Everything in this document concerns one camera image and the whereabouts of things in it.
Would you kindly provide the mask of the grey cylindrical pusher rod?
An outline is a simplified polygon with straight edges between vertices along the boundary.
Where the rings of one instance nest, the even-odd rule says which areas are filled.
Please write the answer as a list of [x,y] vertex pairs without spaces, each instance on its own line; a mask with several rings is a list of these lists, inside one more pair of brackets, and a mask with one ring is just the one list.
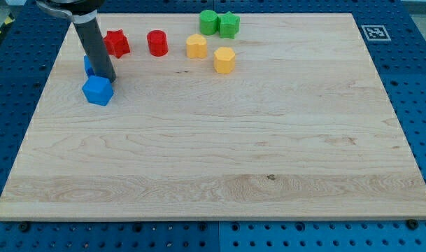
[[116,74],[97,22],[97,12],[92,11],[84,15],[74,15],[73,25],[94,74],[107,78],[114,83]]

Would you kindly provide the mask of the dark robot end effector mount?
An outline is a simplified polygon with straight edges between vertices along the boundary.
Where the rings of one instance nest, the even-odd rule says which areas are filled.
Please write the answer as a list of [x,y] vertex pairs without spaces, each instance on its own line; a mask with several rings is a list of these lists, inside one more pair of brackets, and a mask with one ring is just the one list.
[[40,10],[69,21],[91,21],[105,0],[35,0]]

